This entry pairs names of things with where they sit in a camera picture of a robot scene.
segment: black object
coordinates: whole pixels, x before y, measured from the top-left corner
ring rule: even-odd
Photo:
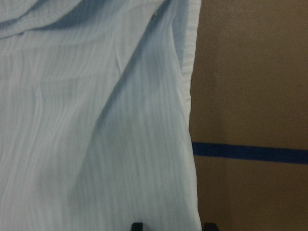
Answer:
[[[133,223],[130,231],[143,231],[143,223]]]
[[[205,223],[204,231],[219,231],[215,223]]]

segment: dark blue line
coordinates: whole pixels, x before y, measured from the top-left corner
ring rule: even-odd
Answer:
[[[308,151],[193,142],[193,154],[245,160],[308,164]]]

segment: garment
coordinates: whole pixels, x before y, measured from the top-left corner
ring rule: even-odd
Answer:
[[[201,230],[200,4],[0,0],[1,231]]]

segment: light blue fabric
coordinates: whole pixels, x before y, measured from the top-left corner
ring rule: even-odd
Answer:
[[[25,0],[0,17],[1,231],[201,230],[188,131],[199,10]]]

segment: brown background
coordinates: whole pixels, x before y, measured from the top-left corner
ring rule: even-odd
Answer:
[[[204,0],[192,141],[308,150],[308,1]],[[308,165],[195,156],[202,223],[307,231]]]

